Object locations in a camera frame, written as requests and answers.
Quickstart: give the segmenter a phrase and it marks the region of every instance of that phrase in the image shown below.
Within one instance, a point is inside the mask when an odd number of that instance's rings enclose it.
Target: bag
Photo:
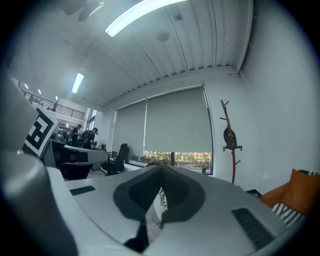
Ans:
[[[90,130],[85,130],[83,133],[81,133],[80,135],[80,138],[78,140],[78,143],[81,143],[81,144],[87,144],[89,142],[89,134],[90,134]]]

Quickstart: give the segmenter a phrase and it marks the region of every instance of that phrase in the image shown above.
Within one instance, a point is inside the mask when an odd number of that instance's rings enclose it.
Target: balcony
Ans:
[[[52,102],[50,100],[47,100],[38,96],[34,96],[27,92],[24,92],[23,95],[32,105],[40,104],[44,109],[48,111],[52,111],[55,113],[65,115],[67,117],[72,117],[80,120],[84,120],[85,118],[84,112],[57,104],[55,102]]]

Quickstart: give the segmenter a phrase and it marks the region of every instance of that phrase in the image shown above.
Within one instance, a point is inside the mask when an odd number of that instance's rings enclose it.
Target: black vent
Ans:
[[[274,237],[265,229],[264,226],[246,209],[233,210],[232,214],[243,228],[246,235],[253,243],[256,250],[269,244]]]
[[[73,196],[84,194],[90,191],[96,190],[93,186],[84,186],[76,189],[71,189],[70,192]]]

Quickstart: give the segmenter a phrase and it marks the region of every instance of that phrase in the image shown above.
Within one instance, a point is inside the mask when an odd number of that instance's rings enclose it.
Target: ceiling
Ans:
[[[137,19],[115,37],[105,29],[139,0],[105,0],[83,22],[78,13],[66,15],[56,1],[32,13],[18,30],[10,73],[44,94],[102,109],[179,73],[220,66],[236,69],[246,45],[249,1],[171,4]],[[84,79],[72,94],[77,73]]]

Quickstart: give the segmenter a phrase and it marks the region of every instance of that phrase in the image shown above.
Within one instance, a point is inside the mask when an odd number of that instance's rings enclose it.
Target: orange pillow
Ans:
[[[320,194],[320,175],[305,175],[292,169],[289,186],[281,203],[297,213],[309,215]]]

